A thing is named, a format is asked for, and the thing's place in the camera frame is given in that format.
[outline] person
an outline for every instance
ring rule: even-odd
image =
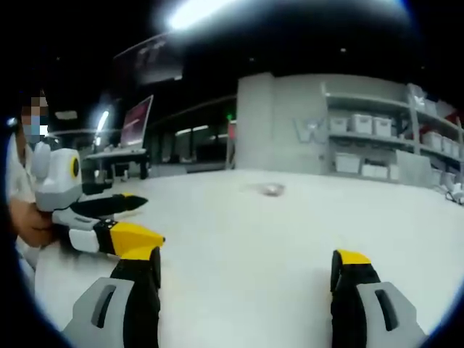
[[[44,99],[43,93],[37,93],[37,96],[24,100],[20,117],[14,119],[14,132],[10,136],[7,150],[8,208],[20,254],[20,265],[29,286],[33,286],[38,248],[54,240],[51,215],[38,211],[35,204],[35,179],[31,173],[33,151],[28,144],[28,140],[32,143],[38,140],[38,134],[33,135],[33,117],[44,116]]]

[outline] small white object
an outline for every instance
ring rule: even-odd
[[[331,131],[333,132],[347,132],[348,119],[346,117],[331,117]]]
[[[459,151],[459,143],[456,141],[452,142],[452,156],[455,158],[461,158]]]
[[[423,143],[427,146],[430,146],[432,149],[441,151],[442,139],[443,137],[437,132],[428,132],[423,136]]]
[[[376,178],[377,177],[376,167],[377,167],[376,165],[362,165],[362,170],[361,170],[362,176],[365,176],[368,178]]]
[[[442,184],[443,170],[432,168],[432,185],[440,186]]]
[[[416,110],[425,112],[426,111],[426,99],[414,96],[414,107]]]
[[[453,143],[454,141],[451,140],[450,138],[447,138],[446,136],[443,137],[443,140],[442,140],[443,148],[442,149],[445,154],[452,156]]]
[[[372,134],[372,116],[364,114],[353,114],[352,128],[356,133]]]
[[[437,112],[436,112],[436,102],[435,101],[431,101],[431,100],[428,100],[428,99],[424,99],[424,107],[426,109],[426,113],[428,113],[429,115],[432,115],[432,116],[437,116]]]
[[[82,231],[71,228],[70,240],[72,246],[82,252],[98,252],[100,249],[99,241],[93,231]]]
[[[454,173],[445,173],[443,175],[443,184],[447,188],[455,187],[455,179],[456,179],[456,174],[454,174]]]
[[[279,197],[285,191],[285,186],[279,183],[267,183],[262,186],[261,193],[266,196]]]
[[[335,156],[336,171],[339,173],[356,173],[360,171],[361,157],[356,154],[337,152]]]
[[[392,137],[392,120],[389,118],[374,117],[373,131],[377,136]]]
[[[398,167],[398,165],[390,165],[390,179],[399,180],[399,167]]]

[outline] yellow circular joint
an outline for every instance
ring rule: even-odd
[[[72,159],[71,159],[71,166],[70,166],[70,172],[71,172],[71,177],[73,179],[76,179],[79,175],[79,159],[74,156]]]

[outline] white storage box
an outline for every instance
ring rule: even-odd
[[[461,158],[459,151],[459,143],[456,141],[452,142],[452,156],[455,158]]]
[[[348,119],[346,117],[331,117],[331,131],[344,133],[348,131]]]
[[[381,165],[362,165],[361,174],[368,178],[387,179],[389,176],[389,169]]]
[[[337,172],[358,174],[360,172],[360,164],[361,157],[356,154],[346,154],[344,152],[337,152],[335,154]]]
[[[444,173],[443,174],[443,184],[447,188],[452,188],[455,186],[456,174],[453,173]]]
[[[376,167],[376,178],[387,179],[389,177],[389,169],[381,165],[375,165]]]
[[[446,136],[442,137],[442,146],[443,146],[443,152],[445,154],[448,154],[449,156],[452,156],[452,145],[454,143],[453,140],[447,138]]]
[[[399,180],[399,167],[398,167],[398,165],[390,165],[390,179]]]
[[[392,136],[392,120],[389,118],[374,117],[373,131],[377,136]]]
[[[443,174],[442,170],[432,168],[432,185],[433,186],[440,186],[442,184],[442,174]]]
[[[442,139],[443,137],[437,132],[428,132],[423,136],[423,143],[430,146],[432,149],[437,151],[442,150]]]
[[[372,134],[372,116],[364,114],[353,114],[352,130],[356,133]]]
[[[376,165],[362,165],[362,176],[366,176],[368,178],[375,178],[377,175],[376,167]]]

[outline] desk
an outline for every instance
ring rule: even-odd
[[[286,190],[263,196],[258,183]],[[369,256],[381,280],[416,306],[427,334],[464,279],[464,210],[434,191],[244,170],[113,190],[147,196],[149,203],[125,220],[166,236],[160,347],[330,347],[336,248]],[[115,261],[81,255],[83,261],[67,256],[63,263],[53,258],[56,249],[39,257],[36,295],[60,328],[79,292],[108,276]]]
[[[140,179],[144,180],[148,177],[148,164],[149,155],[143,149],[126,151],[126,152],[101,152],[98,154],[90,154],[85,160],[95,161],[100,170],[104,170],[106,167],[113,168],[113,165],[118,163],[129,163],[135,162],[140,165]],[[109,178],[112,179],[113,170],[109,172]]]

